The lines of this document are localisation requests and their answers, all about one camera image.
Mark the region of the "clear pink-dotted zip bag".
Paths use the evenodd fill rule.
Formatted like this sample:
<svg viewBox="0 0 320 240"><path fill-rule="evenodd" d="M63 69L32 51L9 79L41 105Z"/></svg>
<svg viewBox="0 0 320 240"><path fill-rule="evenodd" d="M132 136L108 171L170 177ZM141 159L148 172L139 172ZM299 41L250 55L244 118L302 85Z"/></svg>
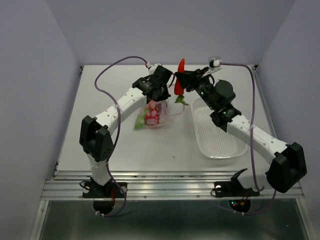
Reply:
<svg viewBox="0 0 320 240"><path fill-rule="evenodd" d="M170 114L167 100L152 100L139 109L135 120L134 129L140 130L143 128L158 128L163 126L169 117L181 115L186 106L189 106L189 104L184 100L184 92L184 89L178 85L178 83L174 84L173 93L176 96L174 104L180 104L182 106L180 112Z"/></svg>

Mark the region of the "orange toy carrot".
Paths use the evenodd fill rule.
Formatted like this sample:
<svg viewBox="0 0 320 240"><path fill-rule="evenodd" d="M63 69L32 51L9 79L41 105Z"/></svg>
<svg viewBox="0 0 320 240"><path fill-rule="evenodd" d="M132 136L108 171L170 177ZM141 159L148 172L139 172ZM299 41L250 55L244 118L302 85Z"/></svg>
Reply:
<svg viewBox="0 0 320 240"><path fill-rule="evenodd" d="M178 73L184 73L185 72L185 59L182 58L178 68L177 68ZM185 97L184 97L184 89L181 86L181 81L178 77L176 77L175 85L174 85L174 94L176 95L176 100L175 103L177 104L182 104L183 106L189 106L187 102L185 102Z"/></svg>

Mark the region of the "purple toy eggplant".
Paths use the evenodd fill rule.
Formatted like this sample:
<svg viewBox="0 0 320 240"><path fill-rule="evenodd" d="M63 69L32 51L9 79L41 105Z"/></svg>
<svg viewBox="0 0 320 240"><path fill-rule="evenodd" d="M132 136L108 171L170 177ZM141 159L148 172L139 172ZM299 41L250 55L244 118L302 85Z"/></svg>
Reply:
<svg viewBox="0 0 320 240"><path fill-rule="evenodd" d="M168 103L166 100L162 100L159 102L158 110L159 110L159 121L164 122L168 114Z"/></svg>

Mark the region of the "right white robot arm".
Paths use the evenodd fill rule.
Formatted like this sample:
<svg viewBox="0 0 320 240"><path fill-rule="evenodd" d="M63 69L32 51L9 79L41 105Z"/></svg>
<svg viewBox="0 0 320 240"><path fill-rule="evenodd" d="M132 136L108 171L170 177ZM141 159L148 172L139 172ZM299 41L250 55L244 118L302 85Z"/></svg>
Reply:
<svg viewBox="0 0 320 240"><path fill-rule="evenodd" d="M257 152L269 164L265 172L253 175L253 182L241 173L230 182L231 192L242 195L259 180L263 187L272 187L279 193L286 193L307 174L303 147L278 140L253 125L232 101L236 97L233 86L226 80L211 83L208 68L187 72L175 72L181 87L186 92L196 91L200 98L212 110L210 118L214 125L224 132L238 138L250 146L251 152Z"/></svg>

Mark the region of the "red toy bell pepper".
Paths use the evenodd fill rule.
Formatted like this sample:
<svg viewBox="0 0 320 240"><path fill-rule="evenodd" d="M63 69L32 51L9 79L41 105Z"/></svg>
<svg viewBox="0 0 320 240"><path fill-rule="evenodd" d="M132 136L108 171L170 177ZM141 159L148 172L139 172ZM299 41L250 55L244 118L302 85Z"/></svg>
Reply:
<svg viewBox="0 0 320 240"><path fill-rule="evenodd" d="M160 124L159 111L158 110L148 111L145 115L145 124L149 127L159 125Z"/></svg>

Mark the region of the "green toy bitter gourd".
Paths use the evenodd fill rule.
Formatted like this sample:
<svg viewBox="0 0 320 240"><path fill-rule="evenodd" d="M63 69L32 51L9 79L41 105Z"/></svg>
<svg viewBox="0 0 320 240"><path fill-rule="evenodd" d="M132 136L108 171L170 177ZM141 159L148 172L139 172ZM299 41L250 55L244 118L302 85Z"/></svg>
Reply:
<svg viewBox="0 0 320 240"><path fill-rule="evenodd" d="M145 115L138 115L134 123L134 129L139 130L143 128L145 125L145 120L146 120Z"/></svg>

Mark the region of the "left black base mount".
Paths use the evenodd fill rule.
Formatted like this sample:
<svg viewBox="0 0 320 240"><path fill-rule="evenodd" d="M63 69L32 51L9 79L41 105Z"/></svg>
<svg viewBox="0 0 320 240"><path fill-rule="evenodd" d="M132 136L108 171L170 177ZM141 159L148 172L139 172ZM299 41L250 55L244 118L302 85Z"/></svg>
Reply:
<svg viewBox="0 0 320 240"><path fill-rule="evenodd" d="M110 180L104 186L94 180L85 180L79 183L84 199L93 199L92 207L95 214L101 217L118 215L126 204L127 182L118 183L121 189Z"/></svg>

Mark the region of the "orange toy pumpkin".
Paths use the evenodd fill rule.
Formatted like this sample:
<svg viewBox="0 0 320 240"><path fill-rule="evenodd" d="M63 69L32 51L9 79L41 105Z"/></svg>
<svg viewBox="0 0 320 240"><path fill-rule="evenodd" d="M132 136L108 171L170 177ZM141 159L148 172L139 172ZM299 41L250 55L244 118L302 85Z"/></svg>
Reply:
<svg viewBox="0 0 320 240"><path fill-rule="evenodd" d="M145 108L148 109L149 111L153 111L156 109L156 102L155 101L150 101L145 105Z"/></svg>

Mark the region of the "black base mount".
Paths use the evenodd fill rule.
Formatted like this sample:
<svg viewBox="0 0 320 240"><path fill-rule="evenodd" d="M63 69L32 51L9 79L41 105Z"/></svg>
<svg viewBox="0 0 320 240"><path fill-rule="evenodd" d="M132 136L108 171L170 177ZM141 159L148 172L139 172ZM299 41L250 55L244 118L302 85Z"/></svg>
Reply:
<svg viewBox="0 0 320 240"><path fill-rule="evenodd" d="M229 181L216 181L210 195L216 198L231 198L229 206L235 212L247 214L251 208L250 197L259 197L260 192L253 188L244 188L239 182L239 176L247 171L247 168L236 172Z"/></svg>
<svg viewBox="0 0 320 240"><path fill-rule="evenodd" d="M92 207L95 214L101 217L118 215L126 204L127 182L118 183L121 189L110 180L104 186L94 180L85 180L79 183L84 199L93 199Z"/></svg>

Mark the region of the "white perforated plastic basket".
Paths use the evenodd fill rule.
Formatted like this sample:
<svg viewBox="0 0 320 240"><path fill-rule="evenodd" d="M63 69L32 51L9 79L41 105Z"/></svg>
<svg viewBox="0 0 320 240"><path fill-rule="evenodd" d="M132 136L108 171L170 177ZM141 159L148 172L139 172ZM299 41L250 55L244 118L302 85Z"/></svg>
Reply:
<svg viewBox="0 0 320 240"><path fill-rule="evenodd" d="M191 115L198 148L207 158L213 160L230 159L242 156L248 146L226 133L212 122L212 110L200 98L191 103Z"/></svg>

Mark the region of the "aluminium rail frame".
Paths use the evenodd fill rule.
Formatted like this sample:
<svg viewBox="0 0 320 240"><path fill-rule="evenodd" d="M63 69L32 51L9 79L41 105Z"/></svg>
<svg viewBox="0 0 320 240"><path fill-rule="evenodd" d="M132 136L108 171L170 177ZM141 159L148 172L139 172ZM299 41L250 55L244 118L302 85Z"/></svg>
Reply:
<svg viewBox="0 0 320 240"><path fill-rule="evenodd" d="M129 201L214 200L210 192L216 182L228 181L232 171L127 171L113 172L117 182L126 182ZM89 178L87 171L62 172L44 184L41 199L82 200L79 183Z"/></svg>

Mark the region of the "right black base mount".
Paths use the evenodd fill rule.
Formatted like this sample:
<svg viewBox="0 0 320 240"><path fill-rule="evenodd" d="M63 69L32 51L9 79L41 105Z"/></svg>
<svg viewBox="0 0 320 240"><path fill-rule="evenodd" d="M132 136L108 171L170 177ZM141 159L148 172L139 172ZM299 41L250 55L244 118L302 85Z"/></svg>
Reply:
<svg viewBox="0 0 320 240"><path fill-rule="evenodd" d="M259 197L260 192L253 188L244 188L239 182L239 176L247 171L247 168L236 172L229 181L216 181L210 195L216 198L231 198L229 206L235 212L247 214L251 208L250 197Z"/></svg>

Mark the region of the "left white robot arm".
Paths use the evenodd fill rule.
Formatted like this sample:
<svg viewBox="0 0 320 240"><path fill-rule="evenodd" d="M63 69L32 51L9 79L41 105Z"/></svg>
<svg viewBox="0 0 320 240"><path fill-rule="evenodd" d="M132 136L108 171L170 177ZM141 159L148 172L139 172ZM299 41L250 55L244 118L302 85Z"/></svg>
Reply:
<svg viewBox="0 0 320 240"><path fill-rule="evenodd" d="M115 148L112 134L124 120L150 101L168 99L171 95L167 83L172 75L172 71L160 64L152 66L149 75L136 80L114 105L94 117L87 115L82 119L79 143L88 156L94 191L100 197L111 193L111 177L106 165Z"/></svg>

